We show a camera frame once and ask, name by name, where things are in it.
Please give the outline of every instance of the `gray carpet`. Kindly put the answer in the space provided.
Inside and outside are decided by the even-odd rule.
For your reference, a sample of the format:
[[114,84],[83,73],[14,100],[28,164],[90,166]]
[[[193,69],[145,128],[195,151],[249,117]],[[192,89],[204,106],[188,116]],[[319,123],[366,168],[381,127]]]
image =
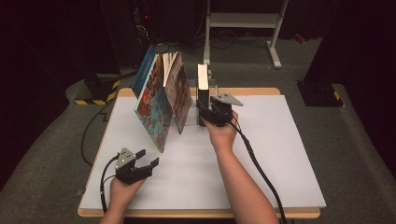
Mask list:
[[[322,188],[327,207],[316,219],[294,223],[396,223],[396,182],[376,153],[342,85],[334,84],[345,107],[307,107],[296,86],[303,80],[318,40],[299,44],[278,40],[282,69],[275,70],[264,42],[234,43],[211,51],[210,69],[220,87],[276,87],[286,96],[291,114]],[[213,42],[216,47],[228,43]],[[172,45],[183,53],[189,78],[203,59],[203,47]],[[159,46],[158,51],[168,46]],[[131,85],[133,77],[121,80]],[[70,105],[33,143],[0,193],[0,223],[97,223],[77,210],[91,167],[80,155],[90,120],[102,105],[75,105],[82,81],[67,89]],[[104,112],[107,117],[112,105]],[[84,140],[84,154],[94,161],[106,122],[98,116]],[[137,219],[135,223],[208,223],[192,219]],[[232,220],[215,220],[233,223]]]

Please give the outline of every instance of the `colorful book cover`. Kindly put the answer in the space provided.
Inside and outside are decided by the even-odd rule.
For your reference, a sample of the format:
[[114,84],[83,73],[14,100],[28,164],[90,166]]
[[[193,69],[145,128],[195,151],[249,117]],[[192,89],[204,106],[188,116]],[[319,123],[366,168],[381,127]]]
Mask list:
[[176,54],[174,60],[168,62],[170,63],[168,64],[169,74],[165,75],[163,88],[172,107],[178,132],[181,134],[186,124],[192,98],[181,52]]
[[140,93],[143,89],[143,85],[146,82],[149,71],[152,69],[154,65],[155,58],[155,48],[150,45],[148,50],[146,51],[145,57],[143,58],[142,63],[140,64],[139,70],[137,70],[136,76],[134,77],[134,82],[132,83],[132,91],[136,97],[140,96]]
[[158,54],[143,85],[134,112],[157,148],[163,152],[172,119],[172,109],[163,89],[163,62]]

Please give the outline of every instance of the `white paper sheet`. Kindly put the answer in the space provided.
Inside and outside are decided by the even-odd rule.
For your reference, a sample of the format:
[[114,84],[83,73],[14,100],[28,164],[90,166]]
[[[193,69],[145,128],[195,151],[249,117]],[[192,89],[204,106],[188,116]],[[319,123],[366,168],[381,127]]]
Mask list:
[[[262,169],[276,188],[284,208],[325,207],[318,181],[283,95],[235,96],[244,106],[233,106],[239,123]],[[107,162],[123,147],[147,155],[136,162],[144,166],[160,158],[153,176],[138,191],[131,209],[229,209],[216,156],[205,127],[186,126],[183,134],[172,126],[164,153],[152,143],[134,114],[134,97],[120,97],[96,157],[81,201],[81,209],[101,209],[99,183]],[[234,152],[253,179],[277,207],[272,191],[251,161],[238,134]],[[114,164],[106,176],[114,175]],[[108,198],[110,181],[106,182]]]

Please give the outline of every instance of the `white metal rack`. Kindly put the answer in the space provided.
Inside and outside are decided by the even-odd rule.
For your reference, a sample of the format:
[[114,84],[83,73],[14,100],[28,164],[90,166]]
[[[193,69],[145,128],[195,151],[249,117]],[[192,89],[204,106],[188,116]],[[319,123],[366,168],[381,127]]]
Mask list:
[[210,28],[245,27],[273,28],[274,33],[267,46],[276,69],[282,67],[277,56],[275,44],[285,16],[289,0],[283,0],[279,13],[211,13],[210,0],[207,0],[204,63],[210,64]]

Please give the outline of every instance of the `dark curtain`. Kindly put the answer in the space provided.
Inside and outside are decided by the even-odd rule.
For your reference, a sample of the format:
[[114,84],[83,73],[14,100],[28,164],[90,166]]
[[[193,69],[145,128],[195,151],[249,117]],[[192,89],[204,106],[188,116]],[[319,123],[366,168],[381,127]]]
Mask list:
[[296,34],[306,40],[323,37],[332,21],[339,0],[289,0],[279,38]]
[[[306,40],[323,37],[340,0],[289,0],[279,38],[292,39],[296,34]],[[276,13],[282,0],[211,1],[213,12]]]
[[341,83],[365,131],[396,176],[396,4],[342,1],[304,82]]
[[68,106],[66,88],[81,79],[65,44],[62,14],[60,1],[0,3],[0,188]]

